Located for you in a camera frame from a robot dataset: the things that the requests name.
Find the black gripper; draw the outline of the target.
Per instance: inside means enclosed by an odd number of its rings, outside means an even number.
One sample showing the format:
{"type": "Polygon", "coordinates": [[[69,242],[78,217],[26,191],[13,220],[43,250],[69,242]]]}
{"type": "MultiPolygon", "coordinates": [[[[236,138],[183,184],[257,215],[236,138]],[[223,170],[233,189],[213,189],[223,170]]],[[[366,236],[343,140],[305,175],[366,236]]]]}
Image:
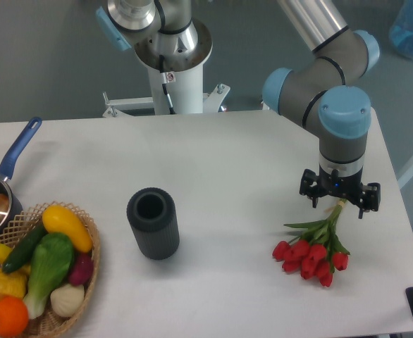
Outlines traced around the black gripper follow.
{"type": "Polygon", "coordinates": [[[334,196],[345,199],[359,207],[358,218],[362,219],[369,211],[377,212],[381,202],[381,185],[377,182],[362,183],[361,168],[350,176],[340,176],[338,170],[327,173],[319,168],[317,175],[310,169],[305,169],[300,181],[300,194],[306,196],[312,207],[316,208],[319,198],[334,196]]]}

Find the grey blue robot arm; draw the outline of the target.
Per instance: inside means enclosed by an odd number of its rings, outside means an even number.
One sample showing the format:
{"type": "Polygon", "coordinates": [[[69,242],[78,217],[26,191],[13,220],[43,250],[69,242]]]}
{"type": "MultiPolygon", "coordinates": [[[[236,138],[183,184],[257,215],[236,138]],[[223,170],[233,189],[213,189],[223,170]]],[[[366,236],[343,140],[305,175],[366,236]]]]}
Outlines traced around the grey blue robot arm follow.
{"type": "MultiPolygon", "coordinates": [[[[378,43],[351,30],[331,1],[281,1],[280,7],[314,55],[299,72],[273,71],[262,89],[266,106],[319,139],[319,170],[304,171],[300,194],[377,211],[380,185],[362,182],[371,102],[352,83],[377,62],[378,43]]],[[[212,99],[203,93],[203,65],[212,39],[189,1],[105,1],[95,15],[106,38],[121,51],[133,49],[147,68],[156,114],[207,111],[212,99]]]]}

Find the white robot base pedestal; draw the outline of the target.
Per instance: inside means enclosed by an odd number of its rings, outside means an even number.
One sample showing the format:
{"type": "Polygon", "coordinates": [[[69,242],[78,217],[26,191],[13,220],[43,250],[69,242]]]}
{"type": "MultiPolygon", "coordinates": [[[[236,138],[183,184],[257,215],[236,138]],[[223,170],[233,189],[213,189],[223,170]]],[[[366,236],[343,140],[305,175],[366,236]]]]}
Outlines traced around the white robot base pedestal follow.
{"type": "Polygon", "coordinates": [[[118,117],[125,111],[151,108],[155,115],[217,113],[224,110],[223,101],[230,91],[226,84],[217,84],[204,91],[204,64],[212,51],[212,38],[207,27],[193,18],[176,34],[156,32],[131,46],[125,35],[114,30],[118,49],[132,48],[139,62],[147,69],[152,95],[135,99],[109,99],[103,93],[105,117],[118,117]]]}

